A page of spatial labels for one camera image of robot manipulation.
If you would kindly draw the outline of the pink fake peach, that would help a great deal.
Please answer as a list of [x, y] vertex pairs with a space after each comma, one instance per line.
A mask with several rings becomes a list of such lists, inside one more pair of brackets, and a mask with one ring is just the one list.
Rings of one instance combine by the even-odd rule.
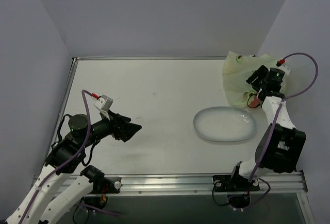
[[253, 98], [250, 102], [249, 102], [249, 107], [250, 108], [257, 108], [260, 105], [260, 100], [258, 98]]

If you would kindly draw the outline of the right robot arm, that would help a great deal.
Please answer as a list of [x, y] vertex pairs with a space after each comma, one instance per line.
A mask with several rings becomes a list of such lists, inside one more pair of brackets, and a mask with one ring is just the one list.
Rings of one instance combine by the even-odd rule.
[[229, 176], [229, 183], [237, 191], [249, 189], [268, 173], [292, 173], [299, 160], [306, 134], [292, 123], [281, 92], [284, 77], [290, 68], [284, 64], [267, 68], [260, 66], [246, 80], [257, 92], [260, 106], [266, 114], [268, 128], [258, 144], [254, 157], [239, 162]]

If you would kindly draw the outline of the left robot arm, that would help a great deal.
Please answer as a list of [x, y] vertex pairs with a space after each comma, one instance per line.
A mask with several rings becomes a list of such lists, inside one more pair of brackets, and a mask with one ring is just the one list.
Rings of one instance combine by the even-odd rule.
[[94, 124], [89, 115], [69, 117], [70, 132], [52, 148], [34, 186], [19, 207], [1, 223], [56, 223], [79, 199], [89, 193], [118, 193], [119, 180], [105, 178], [93, 165], [84, 169], [74, 182], [60, 194], [59, 188], [86, 157], [85, 149], [95, 146], [107, 136], [127, 142], [141, 125], [134, 124], [126, 116], [108, 111], [109, 118]]

